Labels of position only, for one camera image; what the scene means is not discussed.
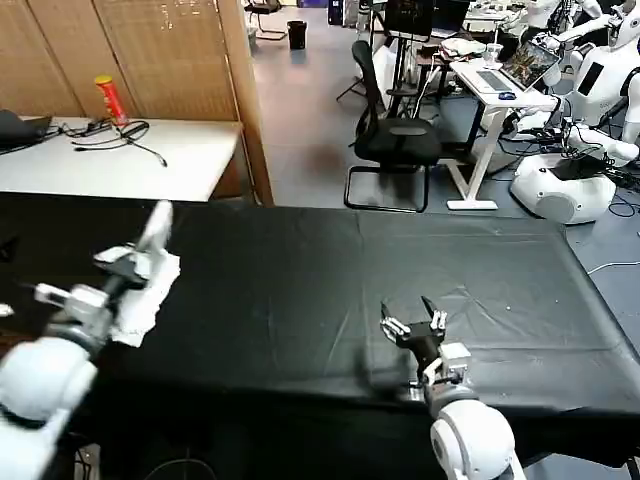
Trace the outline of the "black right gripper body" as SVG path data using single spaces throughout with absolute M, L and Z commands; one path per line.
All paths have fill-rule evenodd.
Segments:
M 423 373 L 439 357 L 439 347 L 445 339 L 445 333 L 445 329 L 432 329 L 429 322 L 409 324 L 401 328 L 397 345 L 414 355 L 416 372 Z

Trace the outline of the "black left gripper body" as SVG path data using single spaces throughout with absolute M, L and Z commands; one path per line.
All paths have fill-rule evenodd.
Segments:
M 130 257 L 121 257 L 102 266 L 107 274 L 103 291 L 110 303 L 118 301 L 128 290 L 141 290 L 145 287 L 145 279 L 136 273 L 135 267 L 136 263 Z

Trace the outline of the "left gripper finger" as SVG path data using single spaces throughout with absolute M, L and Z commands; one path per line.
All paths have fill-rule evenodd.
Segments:
M 105 265 L 131 264 L 135 263 L 135 250 L 131 245 L 117 245 L 95 254 L 93 259 Z

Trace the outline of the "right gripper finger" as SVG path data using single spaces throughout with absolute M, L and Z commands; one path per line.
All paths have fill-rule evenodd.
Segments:
M 421 300 L 430 319 L 430 329 L 436 333 L 444 333 L 446 330 L 447 312 L 439 309 L 433 301 L 425 296 L 422 296 Z
M 391 315 L 388 306 L 381 303 L 380 328 L 387 339 L 395 345 L 402 345 L 410 337 L 410 328 Z

